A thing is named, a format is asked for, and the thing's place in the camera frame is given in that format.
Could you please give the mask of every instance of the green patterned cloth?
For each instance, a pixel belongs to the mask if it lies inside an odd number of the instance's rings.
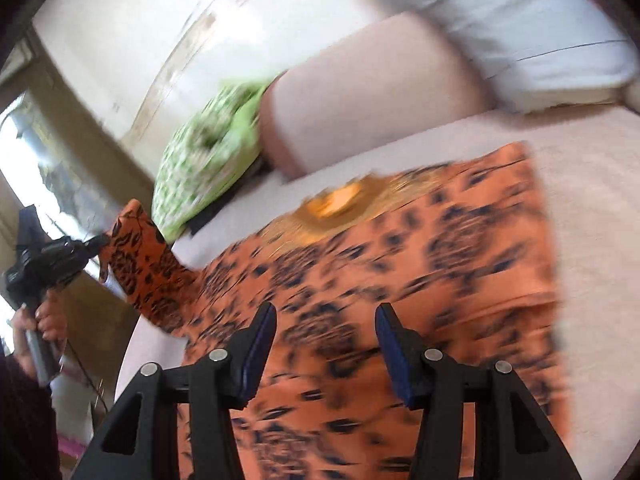
[[[156,178],[152,219],[168,242],[220,197],[260,154],[256,117],[271,82],[225,83],[169,142]]]

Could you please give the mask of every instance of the pillow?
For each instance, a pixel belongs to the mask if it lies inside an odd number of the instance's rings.
[[[285,72],[264,94],[258,130],[272,165],[294,179],[492,107],[446,38],[404,13]]]
[[[437,22],[512,111],[615,101],[637,71],[632,45],[590,0],[387,1]]]

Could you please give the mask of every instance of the white pillow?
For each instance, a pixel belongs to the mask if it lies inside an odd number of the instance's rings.
[[[390,1],[437,22],[514,111],[613,101],[637,71],[632,44],[590,0]]]

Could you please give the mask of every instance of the silver screw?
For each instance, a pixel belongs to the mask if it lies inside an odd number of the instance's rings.
[[[437,348],[429,348],[424,352],[424,356],[429,361],[439,361],[440,359],[442,359],[442,352]]]
[[[229,352],[227,352],[224,348],[216,348],[215,350],[209,352],[209,359],[214,362],[224,361],[226,359],[226,356],[228,355]]]
[[[513,370],[513,366],[511,366],[511,363],[507,361],[498,361],[495,364],[495,369],[498,370],[501,374],[510,374]]]
[[[153,375],[158,371],[158,365],[156,363],[147,363],[146,365],[142,365],[140,368],[140,373],[145,377],[149,377],[149,375]]]

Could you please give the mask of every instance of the orange garment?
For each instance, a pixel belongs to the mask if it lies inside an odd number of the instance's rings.
[[[340,194],[346,206],[338,216],[310,216],[333,213],[312,202],[201,271],[179,265],[131,202],[101,254],[142,315],[188,338],[185,364],[223,345],[263,301],[276,306],[278,332],[257,397],[232,413],[246,477],[406,477],[420,412],[394,397],[374,332],[383,301],[425,345],[459,362],[511,362],[565,436],[566,388],[552,334],[556,262],[525,147],[368,177],[351,189],[359,199]],[[186,478],[188,410],[179,418]],[[461,476],[472,475],[473,453],[466,406]]]

